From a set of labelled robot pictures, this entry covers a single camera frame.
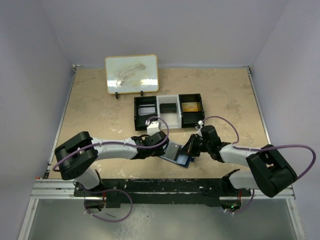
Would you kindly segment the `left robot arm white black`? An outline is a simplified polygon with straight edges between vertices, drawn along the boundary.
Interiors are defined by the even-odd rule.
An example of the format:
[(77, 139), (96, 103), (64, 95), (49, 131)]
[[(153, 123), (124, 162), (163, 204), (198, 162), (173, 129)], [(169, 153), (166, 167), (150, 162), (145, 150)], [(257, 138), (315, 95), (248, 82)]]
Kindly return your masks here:
[(57, 164), (52, 170), (59, 172), (63, 180), (76, 180), (91, 196), (98, 196), (103, 184), (99, 173), (91, 168), (95, 161), (158, 157), (168, 143), (167, 134), (161, 130), (124, 140), (103, 140), (82, 131), (55, 149)]

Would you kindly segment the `blue leather card holder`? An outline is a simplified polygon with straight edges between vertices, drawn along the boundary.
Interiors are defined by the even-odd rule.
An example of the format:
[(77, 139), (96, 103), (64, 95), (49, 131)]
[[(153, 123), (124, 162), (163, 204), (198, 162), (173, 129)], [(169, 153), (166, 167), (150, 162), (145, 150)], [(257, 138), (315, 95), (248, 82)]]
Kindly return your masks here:
[[(166, 149), (167, 147), (168, 147), (168, 144), (163, 147), (164, 154), (165, 154), (165, 149)], [(163, 155), (161, 155), (161, 156), (159, 156), (159, 157), (160, 157), (161, 159), (163, 159), (163, 160), (166, 160), (166, 161), (168, 161), (168, 162), (170, 162), (170, 163), (179, 165), (179, 166), (184, 167), (184, 168), (188, 168), (190, 162), (194, 162), (194, 160), (195, 160), (194, 157), (180, 154), (180, 151), (178, 152), (178, 158), (177, 158), (176, 161), (171, 161), (171, 160), (165, 159), (165, 158), (163, 157)]]

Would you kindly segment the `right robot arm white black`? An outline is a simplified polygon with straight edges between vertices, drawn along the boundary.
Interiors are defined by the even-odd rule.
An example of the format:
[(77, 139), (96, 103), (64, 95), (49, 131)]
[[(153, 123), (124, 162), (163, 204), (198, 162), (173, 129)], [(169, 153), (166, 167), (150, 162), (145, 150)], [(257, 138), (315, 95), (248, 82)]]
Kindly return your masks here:
[(249, 170), (236, 170), (227, 175), (222, 190), (228, 196), (235, 195), (240, 189), (257, 189), (265, 196), (273, 198), (293, 184), (298, 176), (278, 150), (266, 145), (258, 150), (236, 149), (230, 142), (222, 142), (214, 126), (202, 127), (192, 134), (179, 154), (199, 157), (207, 153), (220, 163), (233, 163), (248, 167)]

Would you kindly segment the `silver grey credit card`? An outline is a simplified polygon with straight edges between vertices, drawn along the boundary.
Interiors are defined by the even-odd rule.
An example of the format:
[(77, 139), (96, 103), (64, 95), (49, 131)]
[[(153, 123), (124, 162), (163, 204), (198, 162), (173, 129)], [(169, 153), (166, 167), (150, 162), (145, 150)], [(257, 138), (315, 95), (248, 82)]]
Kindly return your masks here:
[(168, 143), (168, 147), (164, 151), (163, 157), (167, 160), (176, 162), (179, 156), (179, 150), (181, 148), (181, 145), (178, 143), (170, 141)]

